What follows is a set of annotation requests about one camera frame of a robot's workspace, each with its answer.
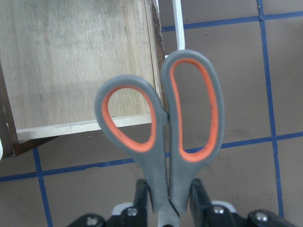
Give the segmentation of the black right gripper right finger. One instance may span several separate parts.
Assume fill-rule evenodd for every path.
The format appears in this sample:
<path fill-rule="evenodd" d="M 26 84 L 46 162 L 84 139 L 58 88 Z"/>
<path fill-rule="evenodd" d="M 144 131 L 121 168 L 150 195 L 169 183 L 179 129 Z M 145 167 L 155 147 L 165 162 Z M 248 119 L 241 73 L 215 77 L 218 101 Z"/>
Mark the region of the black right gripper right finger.
<path fill-rule="evenodd" d="M 189 205 L 195 227 L 207 227 L 209 222 L 208 208 L 212 206 L 212 202 L 202 181 L 198 178 L 192 181 L 189 193 Z"/>

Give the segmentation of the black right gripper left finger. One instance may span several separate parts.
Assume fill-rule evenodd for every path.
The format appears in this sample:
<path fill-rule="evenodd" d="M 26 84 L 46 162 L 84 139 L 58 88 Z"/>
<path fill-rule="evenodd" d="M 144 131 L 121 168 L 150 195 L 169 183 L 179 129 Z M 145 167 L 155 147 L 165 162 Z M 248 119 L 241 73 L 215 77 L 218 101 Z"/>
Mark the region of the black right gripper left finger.
<path fill-rule="evenodd" d="M 150 198 L 150 188 L 145 179 L 136 182 L 134 207 L 138 211 L 148 211 L 148 198 Z"/>

